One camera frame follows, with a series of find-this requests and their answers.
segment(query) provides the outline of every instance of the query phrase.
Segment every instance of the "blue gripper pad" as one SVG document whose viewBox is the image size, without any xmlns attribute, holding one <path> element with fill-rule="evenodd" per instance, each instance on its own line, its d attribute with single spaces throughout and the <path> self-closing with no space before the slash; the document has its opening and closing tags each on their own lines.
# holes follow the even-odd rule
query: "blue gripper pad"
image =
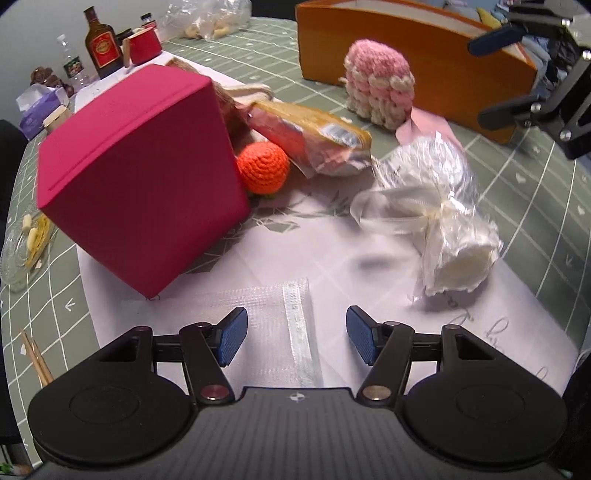
<svg viewBox="0 0 591 480">
<path fill-rule="evenodd" d="M 216 359 L 220 367 L 227 367 L 242 345 L 248 331 L 248 314 L 242 309 L 236 317 L 222 330 L 220 346 Z"/>
<path fill-rule="evenodd" d="M 374 345 L 372 328 L 352 307 L 347 309 L 347 333 L 363 361 L 370 366 L 373 365 L 378 358 L 379 352 Z"/>
</svg>

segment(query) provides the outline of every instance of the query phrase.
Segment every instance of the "red cup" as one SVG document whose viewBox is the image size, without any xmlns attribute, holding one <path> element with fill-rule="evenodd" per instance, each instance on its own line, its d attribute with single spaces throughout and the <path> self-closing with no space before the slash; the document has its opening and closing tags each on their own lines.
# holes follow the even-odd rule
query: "red cup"
<svg viewBox="0 0 591 480">
<path fill-rule="evenodd" d="M 129 41 L 129 56 L 134 65 L 146 63 L 162 52 L 162 45 L 153 28 L 146 28 L 126 40 Z"/>
</svg>

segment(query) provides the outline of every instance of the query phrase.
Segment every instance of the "orange box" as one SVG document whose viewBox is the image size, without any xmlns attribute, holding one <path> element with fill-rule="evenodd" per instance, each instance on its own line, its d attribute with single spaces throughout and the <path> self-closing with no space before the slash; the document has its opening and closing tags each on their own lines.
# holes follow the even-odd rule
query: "orange box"
<svg viewBox="0 0 591 480">
<path fill-rule="evenodd" d="M 311 0 L 295 10 L 305 79 L 341 85 L 343 61 L 356 40 L 379 41 L 402 53 L 416 79 L 414 105 L 500 143 L 514 128 L 480 128 L 478 113 L 527 95 L 536 69 L 521 46 L 474 57 L 467 45 L 489 30 L 440 8 L 405 0 Z"/>
</svg>

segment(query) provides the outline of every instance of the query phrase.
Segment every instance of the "grid pattern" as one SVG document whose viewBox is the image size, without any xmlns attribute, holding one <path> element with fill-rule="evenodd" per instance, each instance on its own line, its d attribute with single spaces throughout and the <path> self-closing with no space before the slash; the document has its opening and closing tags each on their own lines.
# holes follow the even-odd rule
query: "grid pattern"
<svg viewBox="0 0 591 480">
<path fill-rule="evenodd" d="M 289 20 L 253 18 L 248 28 L 217 41 L 177 39 L 164 48 L 244 83 L 265 83 L 277 98 L 313 106 L 369 131 L 381 158 L 398 146 L 390 132 L 345 108 L 341 87 L 304 80 L 298 61 L 297 27 Z M 476 175 L 480 208 L 499 226 L 502 256 L 577 346 L 589 324 L 591 275 L 591 179 L 567 161 L 540 131 L 517 132 L 507 146 L 452 125 Z M 8 227 L 21 220 L 36 186 L 38 148 L 25 151 L 14 187 Z M 75 245 L 61 231 L 20 292 L 0 286 L 0 325 L 13 408 L 31 461 L 39 462 L 26 410 L 40 382 L 19 338 L 34 336 L 54 376 L 98 348 L 80 278 Z"/>
</svg>

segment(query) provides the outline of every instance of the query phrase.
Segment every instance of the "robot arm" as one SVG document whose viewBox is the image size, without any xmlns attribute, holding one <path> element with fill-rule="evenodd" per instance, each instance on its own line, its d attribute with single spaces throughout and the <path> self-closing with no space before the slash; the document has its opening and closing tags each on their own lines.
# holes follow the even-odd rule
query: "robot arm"
<svg viewBox="0 0 591 480">
<path fill-rule="evenodd" d="M 508 22 L 470 41 L 475 56 L 491 54 L 521 41 L 525 35 L 571 44 L 577 53 L 567 77 L 547 98 L 526 95 L 480 112 L 482 128 L 496 130 L 514 123 L 537 126 L 569 159 L 591 151 L 591 9 L 590 0 L 515 0 L 508 4 Z"/>
</svg>

